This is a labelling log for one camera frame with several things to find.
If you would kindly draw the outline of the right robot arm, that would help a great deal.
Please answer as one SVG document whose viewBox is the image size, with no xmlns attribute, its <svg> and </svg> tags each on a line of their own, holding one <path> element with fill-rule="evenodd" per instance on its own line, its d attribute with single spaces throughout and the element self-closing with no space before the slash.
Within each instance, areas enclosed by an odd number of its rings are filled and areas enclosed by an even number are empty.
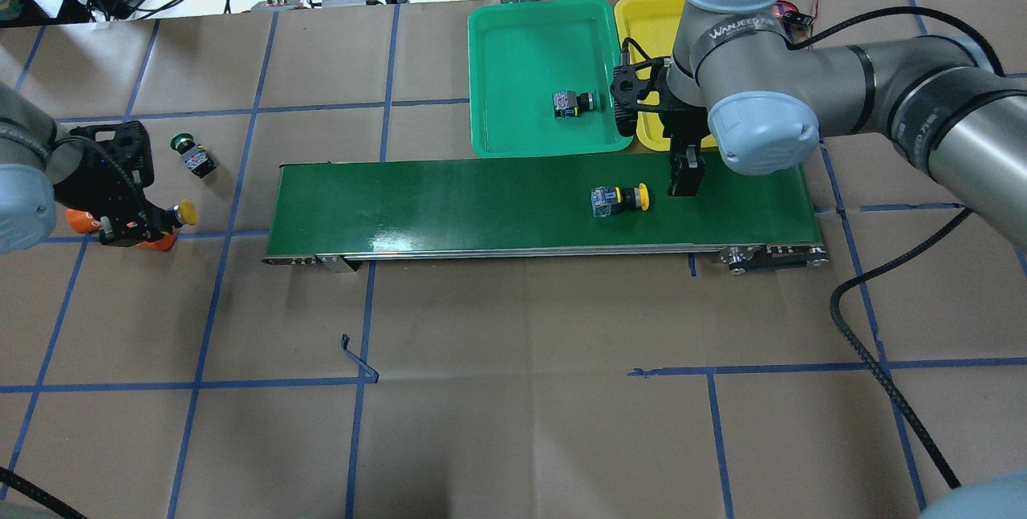
<svg viewBox="0 0 1027 519">
<path fill-rule="evenodd" d="M 813 48 L 792 43 L 777 0 L 684 0 L 670 55 L 648 78 L 621 59 L 624 116 L 705 116 L 734 172 L 806 160 L 828 136 L 877 132 L 1018 249 L 1025 248 L 1025 89 L 972 29 L 960 36 Z"/>
</svg>

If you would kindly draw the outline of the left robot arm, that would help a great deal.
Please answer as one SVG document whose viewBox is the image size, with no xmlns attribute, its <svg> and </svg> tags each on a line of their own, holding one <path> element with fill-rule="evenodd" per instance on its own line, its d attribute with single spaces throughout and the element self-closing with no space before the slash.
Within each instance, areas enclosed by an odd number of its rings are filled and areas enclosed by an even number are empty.
<svg viewBox="0 0 1027 519">
<path fill-rule="evenodd" d="M 63 128 L 7 85 L 1 87 L 1 249 L 51 236 L 56 205 L 92 215 L 100 244 L 134 247 L 194 225 L 190 201 L 168 209 L 144 196 L 155 179 L 149 134 L 138 120 Z"/>
</svg>

